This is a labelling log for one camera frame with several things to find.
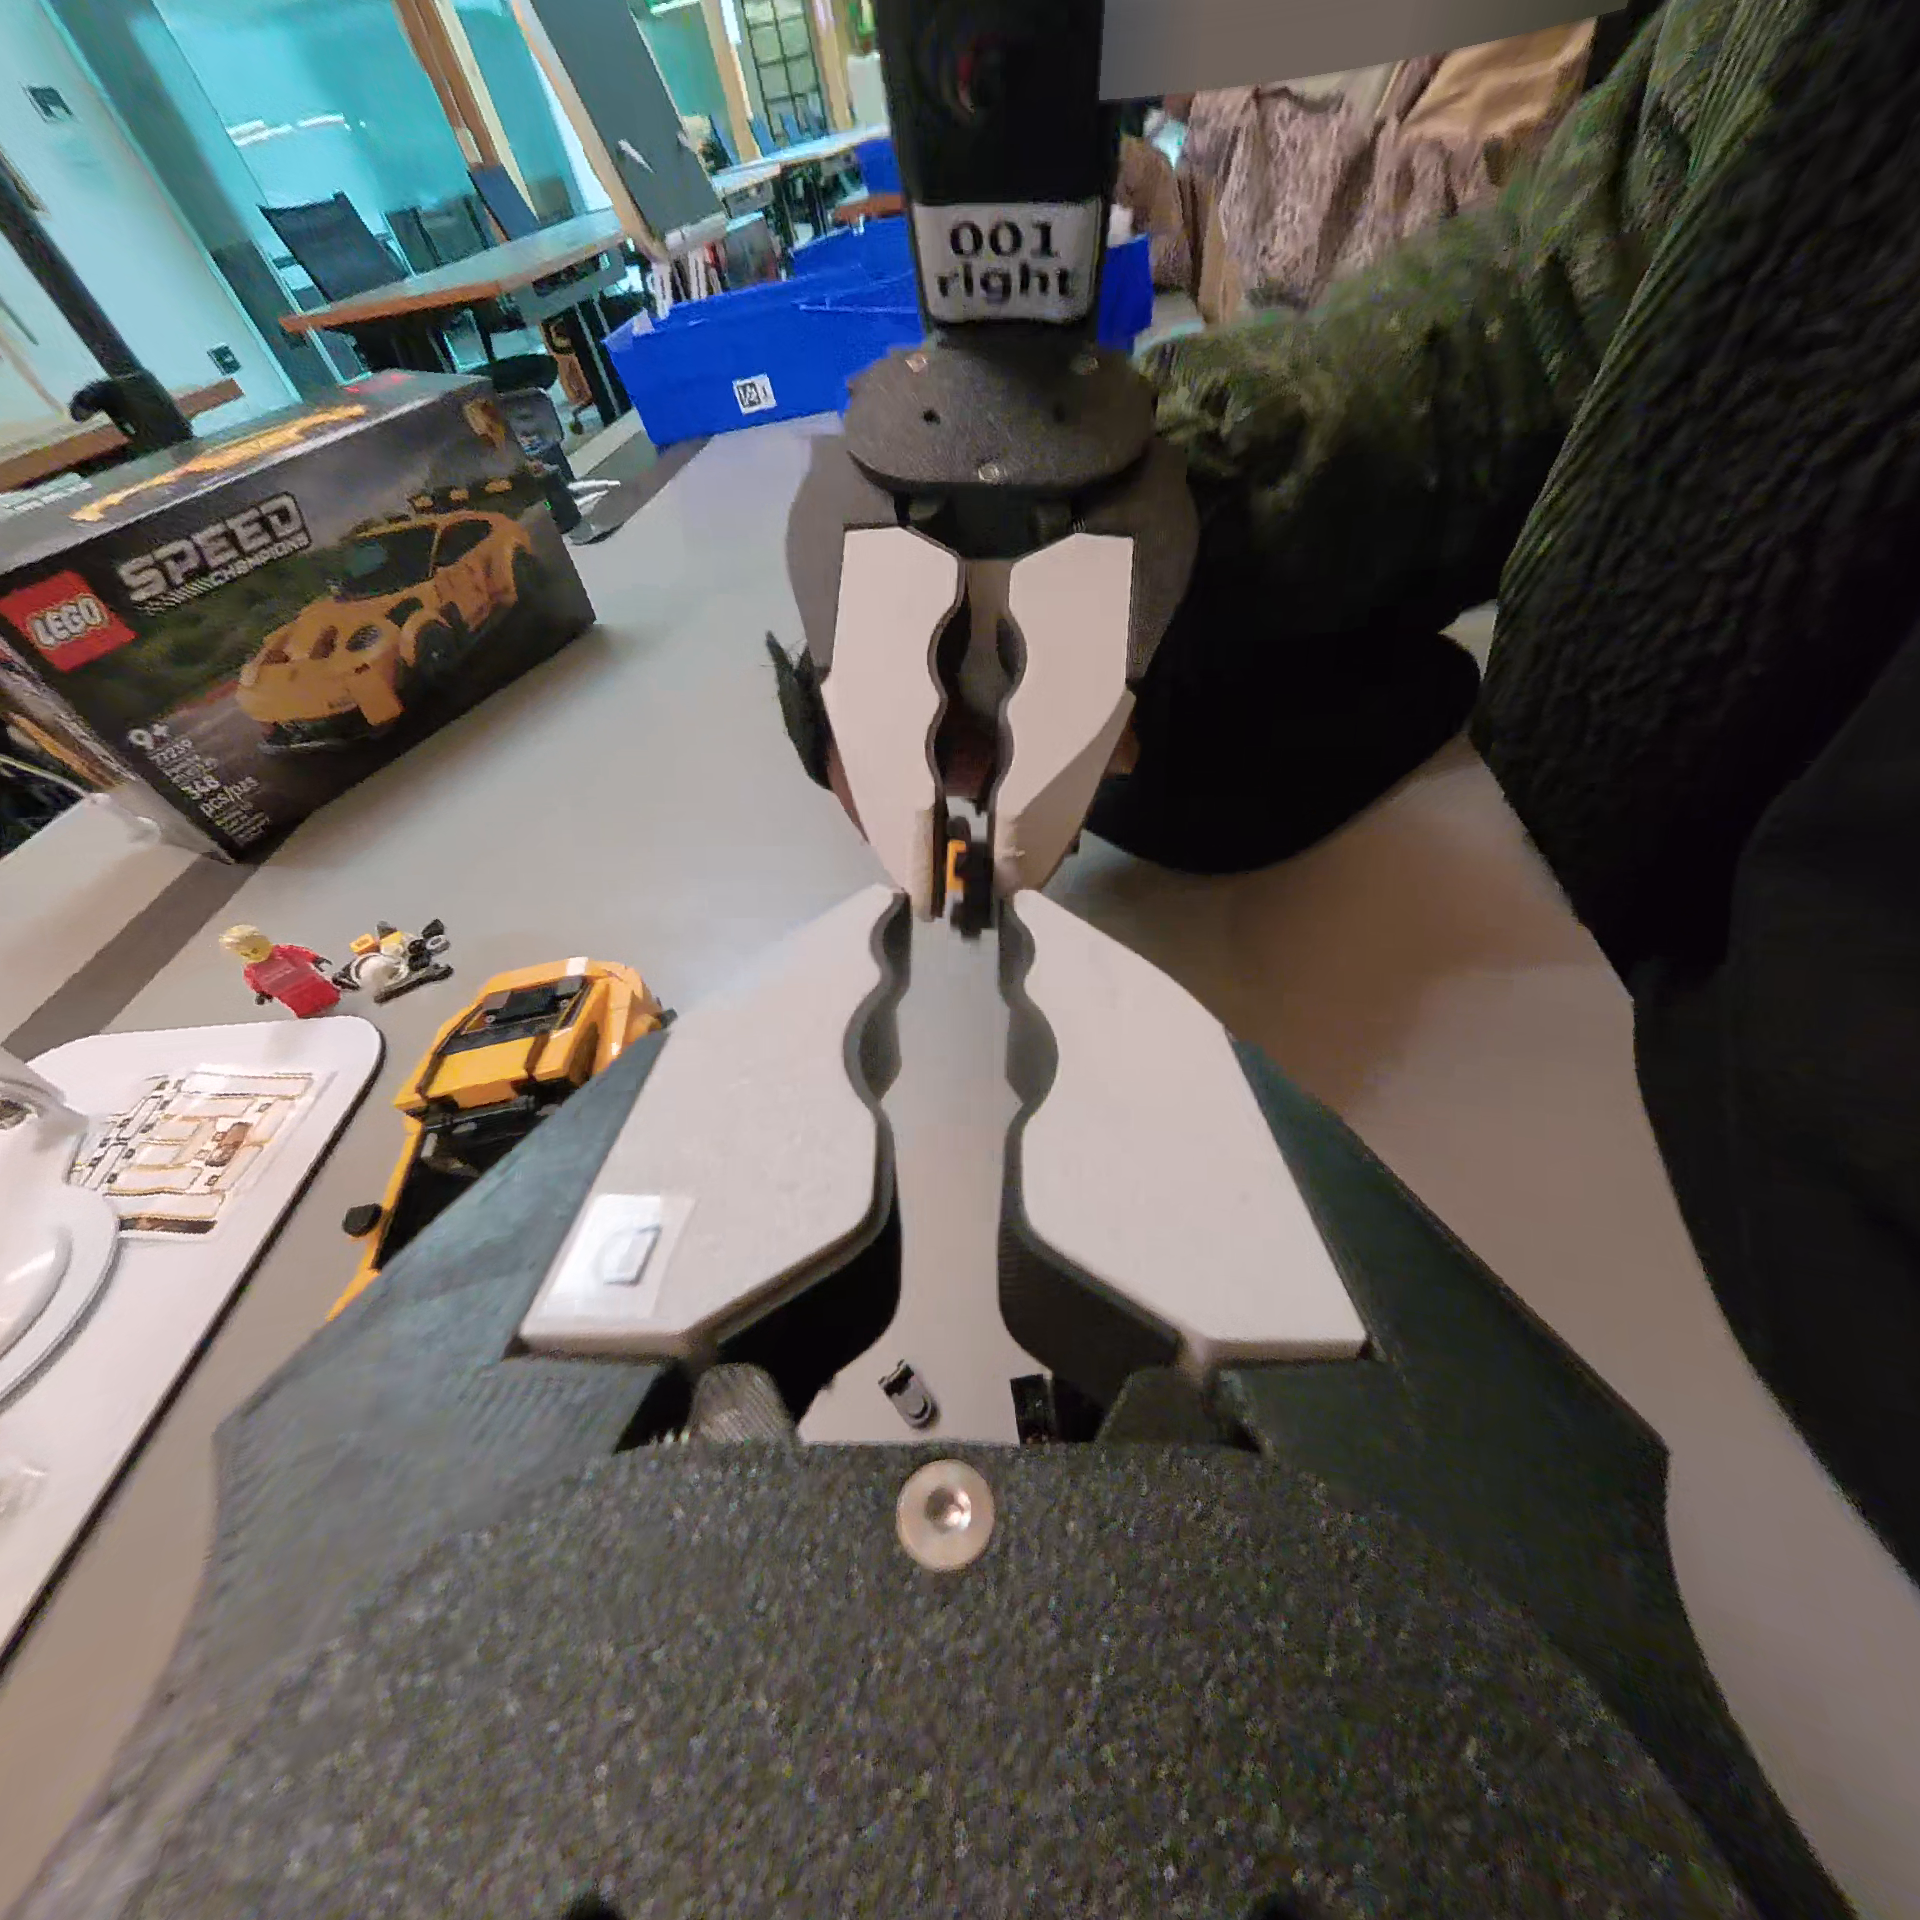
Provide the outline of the black lego box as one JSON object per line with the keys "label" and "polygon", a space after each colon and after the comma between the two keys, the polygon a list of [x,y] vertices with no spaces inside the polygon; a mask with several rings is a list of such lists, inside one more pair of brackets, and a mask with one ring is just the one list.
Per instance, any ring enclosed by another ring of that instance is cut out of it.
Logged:
{"label": "black lego box", "polygon": [[3,746],[248,864],[595,623],[480,377],[374,373],[3,512]]}

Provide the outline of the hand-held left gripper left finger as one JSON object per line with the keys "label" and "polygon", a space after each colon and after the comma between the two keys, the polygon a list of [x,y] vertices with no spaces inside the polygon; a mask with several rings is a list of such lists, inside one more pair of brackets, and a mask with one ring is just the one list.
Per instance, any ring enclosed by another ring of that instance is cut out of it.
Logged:
{"label": "hand-held left gripper left finger", "polygon": [[689,1379],[759,1366],[803,1418],[898,1314],[908,906],[869,885],[679,1017],[516,1341]]}

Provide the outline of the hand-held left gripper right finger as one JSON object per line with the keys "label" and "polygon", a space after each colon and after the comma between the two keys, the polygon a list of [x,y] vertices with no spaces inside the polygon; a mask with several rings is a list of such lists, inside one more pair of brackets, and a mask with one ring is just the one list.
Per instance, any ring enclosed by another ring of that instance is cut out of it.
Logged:
{"label": "hand-held left gripper right finger", "polygon": [[997,1301],[1109,1409],[1151,1370],[1354,1362],[1370,1334],[1259,1111],[1179,982],[1040,892],[997,920],[1006,1088]]}

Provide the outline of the person's right forearm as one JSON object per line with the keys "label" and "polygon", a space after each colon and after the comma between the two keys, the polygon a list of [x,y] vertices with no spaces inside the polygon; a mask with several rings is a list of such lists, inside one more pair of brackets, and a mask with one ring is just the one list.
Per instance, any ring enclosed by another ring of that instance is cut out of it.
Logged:
{"label": "person's right forearm", "polygon": [[1309,314],[1157,349],[1198,556],[1088,830],[1186,874],[1273,866],[1466,722],[1488,603],[1645,270],[1609,204],[1508,196]]}

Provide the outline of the person's torso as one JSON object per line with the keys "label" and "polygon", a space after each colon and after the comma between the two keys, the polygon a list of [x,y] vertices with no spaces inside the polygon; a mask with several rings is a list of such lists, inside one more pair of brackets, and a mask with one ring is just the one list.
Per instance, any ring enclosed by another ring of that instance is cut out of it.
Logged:
{"label": "person's torso", "polygon": [[1751,1370],[1918,1575],[1918,4],[1740,4],[1481,754]]}

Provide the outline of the black metal pole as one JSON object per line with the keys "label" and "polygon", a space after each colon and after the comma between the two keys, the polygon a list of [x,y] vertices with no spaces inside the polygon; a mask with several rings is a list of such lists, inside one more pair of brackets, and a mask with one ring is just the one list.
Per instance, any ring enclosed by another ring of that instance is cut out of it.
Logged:
{"label": "black metal pole", "polygon": [[192,438],[192,421],[157,377],[132,355],[119,328],[88,293],[78,266],[48,238],[37,201],[17,180],[10,157],[3,157],[3,234],[34,276],[46,299],[58,310],[58,321],[78,333],[83,352],[98,366],[98,378],[83,383],[68,413],[75,421],[106,418],[132,458],[181,445]]}

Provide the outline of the white book stand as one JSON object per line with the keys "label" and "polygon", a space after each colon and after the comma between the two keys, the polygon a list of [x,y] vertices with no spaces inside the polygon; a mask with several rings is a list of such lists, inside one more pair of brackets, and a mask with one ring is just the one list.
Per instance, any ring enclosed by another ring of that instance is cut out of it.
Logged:
{"label": "white book stand", "polygon": [[383,1064],[372,1022],[3,1054],[3,1655]]}

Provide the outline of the pile of mixed lego pieces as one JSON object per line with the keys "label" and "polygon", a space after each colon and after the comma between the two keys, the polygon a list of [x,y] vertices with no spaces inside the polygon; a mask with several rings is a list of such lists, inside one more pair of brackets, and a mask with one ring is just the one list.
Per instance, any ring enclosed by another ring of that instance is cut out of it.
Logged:
{"label": "pile of mixed lego pieces", "polygon": [[450,933],[443,920],[428,920],[408,933],[394,923],[374,923],[372,933],[359,933],[347,943],[347,957],[331,974],[340,995],[367,995],[374,1003],[388,1003],[421,987],[435,987],[453,975],[447,957]]}

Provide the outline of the grey desk brown edge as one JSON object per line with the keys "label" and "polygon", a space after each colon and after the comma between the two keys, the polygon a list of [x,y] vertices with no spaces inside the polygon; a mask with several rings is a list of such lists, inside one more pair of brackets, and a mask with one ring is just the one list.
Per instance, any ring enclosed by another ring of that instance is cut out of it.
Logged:
{"label": "grey desk brown edge", "polygon": [[538,230],[428,273],[288,314],[288,337],[340,333],[367,373],[450,373],[447,322],[498,306],[514,328],[586,328],[593,302],[628,270],[628,234],[609,211]]}

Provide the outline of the yellow lego car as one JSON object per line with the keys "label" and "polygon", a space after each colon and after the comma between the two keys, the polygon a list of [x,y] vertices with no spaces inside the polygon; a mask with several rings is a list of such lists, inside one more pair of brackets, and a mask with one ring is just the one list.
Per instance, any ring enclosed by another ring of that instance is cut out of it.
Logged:
{"label": "yellow lego car", "polygon": [[404,1143],[374,1203],[340,1222],[359,1266],[340,1318],[432,1222],[628,1047],[674,1024],[653,987],[595,957],[498,974],[394,1095]]}

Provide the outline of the black lego plate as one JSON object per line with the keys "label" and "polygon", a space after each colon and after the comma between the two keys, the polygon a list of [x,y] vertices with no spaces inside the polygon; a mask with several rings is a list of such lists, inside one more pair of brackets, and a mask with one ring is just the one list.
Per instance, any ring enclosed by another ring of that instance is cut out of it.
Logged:
{"label": "black lego plate", "polygon": [[[958,832],[966,838],[973,838],[973,858],[970,858],[970,900],[966,900],[966,909],[958,918],[958,923],[951,923],[945,918],[945,845],[949,845],[949,832]],[[958,940],[979,940],[992,920],[997,920],[997,874],[992,874],[992,845],[989,845],[989,832],[961,809],[951,809],[938,830],[938,838],[935,838],[935,894],[931,902],[938,906],[939,920],[953,930]]]}

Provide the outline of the brown patterned cloth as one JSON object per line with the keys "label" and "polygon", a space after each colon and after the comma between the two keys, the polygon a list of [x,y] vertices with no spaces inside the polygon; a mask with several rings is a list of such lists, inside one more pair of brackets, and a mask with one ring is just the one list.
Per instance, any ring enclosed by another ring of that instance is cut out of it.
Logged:
{"label": "brown patterned cloth", "polygon": [[1309,82],[1175,100],[1179,157],[1123,134],[1111,233],[1203,322],[1315,306],[1397,241],[1488,204],[1586,84],[1595,18]]}

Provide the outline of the blue plastic bin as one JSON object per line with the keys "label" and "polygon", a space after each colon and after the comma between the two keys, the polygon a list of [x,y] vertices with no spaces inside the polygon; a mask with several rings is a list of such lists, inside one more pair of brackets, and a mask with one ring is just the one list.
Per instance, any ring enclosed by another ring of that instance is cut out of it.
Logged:
{"label": "blue plastic bin", "polygon": [[[803,245],[787,283],[803,310],[841,328],[862,322],[882,352],[922,340],[921,280],[903,218],[868,221]],[[1130,234],[1101,261],[1095,337],[1101,349],[1135,349],[1151,321],[1151,241]]]}

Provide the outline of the red lego minifigure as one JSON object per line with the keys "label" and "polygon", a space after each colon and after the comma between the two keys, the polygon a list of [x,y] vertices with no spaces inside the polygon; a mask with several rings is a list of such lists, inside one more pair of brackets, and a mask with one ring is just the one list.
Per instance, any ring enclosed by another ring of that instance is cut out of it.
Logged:
{"label": "red lego minifigure", "polygon": [[242,965],[242,980],[255,1003],[278,1003],[299,1022],[331,1016],[343,995],[318,953],[278,943],[261,927],[234,923],[216,943]]}

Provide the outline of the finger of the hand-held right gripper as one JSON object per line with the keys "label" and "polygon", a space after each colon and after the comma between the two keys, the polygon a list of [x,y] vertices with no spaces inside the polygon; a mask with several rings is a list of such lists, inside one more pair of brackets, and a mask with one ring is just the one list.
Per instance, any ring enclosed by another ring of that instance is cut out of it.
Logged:
{"label": "finger of the hand-held right gripper", "polygon": [[1019,666],[989,798],[992,888],[1040,892],[1075,851],[1135,717],[1135,542],[1069,533],[1012,567]]}
{"label": "finger of the hand-held right gripper", "polygon": [[824,712],[868,845],[917,920],[945,906],[945,784],[935,742],[949,705],[939,639],[961,609],[961,561],[907,528],[841,536]]}

